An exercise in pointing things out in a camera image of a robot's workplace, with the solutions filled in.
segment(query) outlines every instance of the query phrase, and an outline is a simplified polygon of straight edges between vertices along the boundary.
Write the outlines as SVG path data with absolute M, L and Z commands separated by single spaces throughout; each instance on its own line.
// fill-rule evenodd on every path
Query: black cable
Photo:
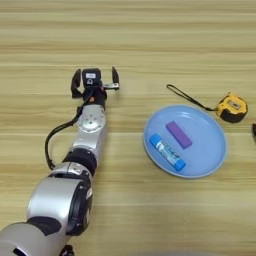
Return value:
M 171 91 L 173 91 L 174 93 L 176 93 L 177 95 L 181 96 L 182 98 L 184 98 L 184 99 L 186 99 L 186 100 L 188 100 L 188 101 L 190 101 L 190 102 L 192 102 L 192 103 L 198 105 L 198 106 L 201 107 L 201 108 L 204 108 L 204 109 L 207 110 L 207 111 L 216 111 L 216 110 L 217 110 L 217 108 L 212 109 L 212 108 L 205 107 L 203 104 L 201 104 L 200 102 L 198 102 L 197 100 L 195 100 L 195 99 L 192 98 L 191 96 L 187 95 L 185 92 L 181 91 L 180 89 L 178 89 L 178 88 L 177 88 L 175 85 L 173 85 L 173 84 L 167 84 L 166 87 L 167 87 L 169 90 L 171 90 Z
M 46 137 L 45 139 L 45 144 L 44 144 L 44 151 L 45 151 L 45 158 L 46 158 L 46 162 L 49 166 L 49 168 L 51 170 L 53 170 L 55 168 L 55 164 L 53 163 L 50 155 L 49 155 L 49 141 L 50 139 L 58 132 L 70 127 L 70 126 L 73 126 L 79 119 L 79 117 L 81 116 L 82 112 L 83 112 L 83 107 L 88 103 L 88 101 L 90 100 L 92 94 L 94 93 L 95 90 L 91 90 L 91 92 L 89 93 L 88 97 L 86 97 L 86 99 L 84 100 L 84 103 L 78 107 L 78 110 L 77 110 L 77 113 L 75 115 L 75 117 L 73 119 L 71 119 L 70 121 L 64 123 L 64 124 L 61 124 L 61 125 L 58 125 L 57 127 L 55 127 Z

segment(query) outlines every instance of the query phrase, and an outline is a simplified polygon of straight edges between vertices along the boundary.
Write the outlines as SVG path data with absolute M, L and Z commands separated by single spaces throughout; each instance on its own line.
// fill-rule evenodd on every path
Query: yellow tape measure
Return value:
M 230 123 L 238 123 L 242 121 L 247 112 L 247 103 L 231 92 L 220 101 L 216 110 L 216 114 L 220 118 Z
M 231 92 L 219 102 L 216 108 L 212 109 L 205 107 L 172 84 L 167 84 L 167 88 L 207 111 L 216 111 L 216 114 L 220 118 L 229 123 L 238 123 L 242 121 L 248 112 L 248 104 L 241 97 Z

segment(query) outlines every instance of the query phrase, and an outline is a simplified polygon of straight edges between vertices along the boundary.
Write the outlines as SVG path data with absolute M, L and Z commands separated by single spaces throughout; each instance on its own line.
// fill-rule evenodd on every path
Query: robotic arm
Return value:
M 84 92 L 78 90 L 81 77 Z M 99 69 L 77 70 L 71 84 L 73 98 L 83 98 L 78 108 L 78 134 L 61 164 L 33 192 L 27 221 L 0 232 L 1 256 L 74 256 L 67 245 L 89 225 L 92 180 L 107 135 L 106 90 L 119 89 L 119 76 L 112 68 L 113 83 L 102 84 Z

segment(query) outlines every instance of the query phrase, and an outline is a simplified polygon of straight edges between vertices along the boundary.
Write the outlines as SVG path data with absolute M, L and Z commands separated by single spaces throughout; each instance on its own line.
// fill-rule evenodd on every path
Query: glue stick cap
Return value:
M 159 141 L 161 141 L 161 140 L 162 140 L 162 138 L 161 138 L 157 133 L 153 134 L 153 135 L 150 137 L 150 143 L 151 143 L 154 147 L 156 147 L 157 143 L 158 143 Z
M 176 171 L 181 171 L 185 166 L 186 166 L 186 163 L 182 159 L 179 159 L 175 163 L 174 168 L 176 169 Z

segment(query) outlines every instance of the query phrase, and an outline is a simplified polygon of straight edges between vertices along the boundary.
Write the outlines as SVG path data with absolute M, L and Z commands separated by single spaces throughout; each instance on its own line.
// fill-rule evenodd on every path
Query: blue plate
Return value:
M 166 129 L 175 121 L 191 139 L 192 145 L 183 149 Z M 153 147 L 149 139 L 158 133 L 162 139 L 186 162 L 177 172 Z M 144 129 L 144 145 L 151 159 L 163 170 L 182 178 L 201 178 L 220 168 L 226 156 L 226 140 L 219 124 L 208 114 L 196 108 L 173 105 L 153 114 Z

